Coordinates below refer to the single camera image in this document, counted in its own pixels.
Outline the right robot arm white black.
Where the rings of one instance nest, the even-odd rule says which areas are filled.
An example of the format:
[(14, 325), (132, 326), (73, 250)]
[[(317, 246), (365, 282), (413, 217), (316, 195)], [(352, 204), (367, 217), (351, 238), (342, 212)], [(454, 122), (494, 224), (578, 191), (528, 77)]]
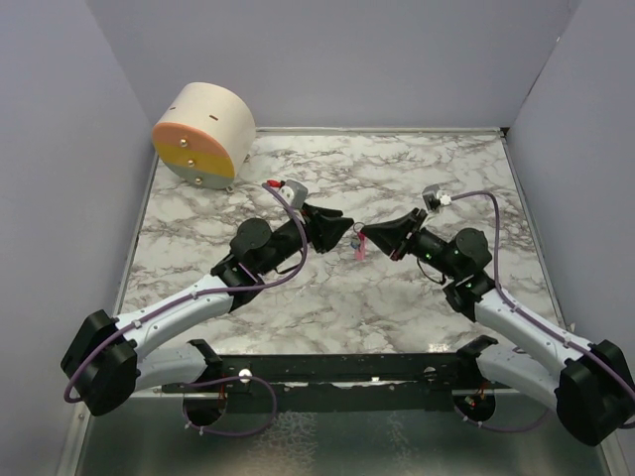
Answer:
[(489, 380), (513, 388), (554, 411), (579, 442), (595, 446), (634, 418), (634, 381), (621, 349), (594, 344), (560, 328), (510, 298), (486, 272), (485, 234), (463, 228), (446, 241), (429, 231), (415, 208), (391, 221), (365, 225), (362, 235), (393, 261), (412, 255), (440, 272), (450, 307), (517, 345), (523, 356), (490, 344), (455, 364), (468, 388)]

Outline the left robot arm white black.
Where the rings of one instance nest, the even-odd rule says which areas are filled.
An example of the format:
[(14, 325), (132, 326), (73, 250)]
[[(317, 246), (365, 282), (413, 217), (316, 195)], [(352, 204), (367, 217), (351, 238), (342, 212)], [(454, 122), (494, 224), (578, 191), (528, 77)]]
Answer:
[(264, 275), (294, 254), (335, 247), (354, 224), (342, 211), (305, 204), (277, 229), (262, 218), (241, 223), (229, 253), (188, 288), (133, 312), (87, 316), (61, 360), (68, 382), (63, 398), (83, 402), (95, 416), (106, 415), (136, 391), (172, 383), (212, 389), (219, 368), (196, 346), (178, 350), (176, 361), (160, 352), (164, 343), (201, 322), (249, 303), (268, 289)]

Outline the pink strap keyring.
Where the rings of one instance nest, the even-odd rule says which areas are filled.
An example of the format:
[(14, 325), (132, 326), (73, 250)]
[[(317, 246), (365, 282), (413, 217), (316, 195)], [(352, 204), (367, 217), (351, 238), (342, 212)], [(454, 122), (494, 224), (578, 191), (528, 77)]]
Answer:
[(366, 237), (362, 233), (362, 228), (364, 224), (362, 222), (356, 222), (353, 224), (353, 238), (352, 240), (360, 241), (360, 248), (358, 250), (354, 250), (354, 258), (356, 261), (363, 261), (366, 257)]

